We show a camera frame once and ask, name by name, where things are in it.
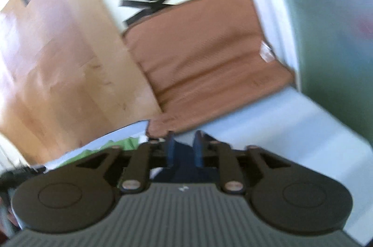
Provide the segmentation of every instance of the green fabric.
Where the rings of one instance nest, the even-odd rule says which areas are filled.
[[[90,156],[91,154],[94,154],[96,152],[99,152],[101,150],[104,150],[105,148],[109,148],[111,146],[120,146],[122,150],[134,150],[139,145],[139,139],[138,138],[126,138],[122,139],[118,142],[109,141],[105,145],[103,145],[100,149],[97,150],[84,150],[82,153],[79,153],[77,156],[72,157],[71,159],[68,159],[67,161],[63,162],[60,166],[62,167],[64,165],[70,164],[72,162],[75,162],[79,159],[82,159],[84,157]]]

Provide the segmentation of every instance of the white table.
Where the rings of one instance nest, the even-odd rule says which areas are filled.
[[[0,9],[8,0],[0,0]],[[119,8],[119,0],[104,0],[119,31],[122,21],[137,10]],[[171,0],[178,3],[184,0]],[[282,59],[283,52],[273,10],[266,0],[255,0],[264,31]],[[118,141],[144,133],[147,122],[139,122],[105,135],[83,148],[50,162],[49,168],[77,155],[83,149],[97,149],[109,140]],[[256,144],[287,159],[305,165],[343,183],[352,193],[354,206],[345,230],[361,244],[373,236],[373,152],[369,143],[341,124],[307,97],[288,87],[255,104],[200,126],[236,149]],[[191,143],[195,130],[177,137]]]

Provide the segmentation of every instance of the brown paper bag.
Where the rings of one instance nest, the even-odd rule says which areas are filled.
[[[31,164],[160,113],[102,0],[10,0],[0,54],[0,131]]]

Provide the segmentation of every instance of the white label tag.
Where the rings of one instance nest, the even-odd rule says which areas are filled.
[[[264,41],[260,45],[260,56],[267,63],[272,62],[275,59],[275,56],[272,53],[272,49]]]

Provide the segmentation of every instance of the ribbed surface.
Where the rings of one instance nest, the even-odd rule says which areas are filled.
[[[282,233],[259,220],[241,197],[213,184],[152,184],[122,198],[105,220],[76,233],[48,235],[25,230],[6,247],[357,247],[344,232],[320,237]]]

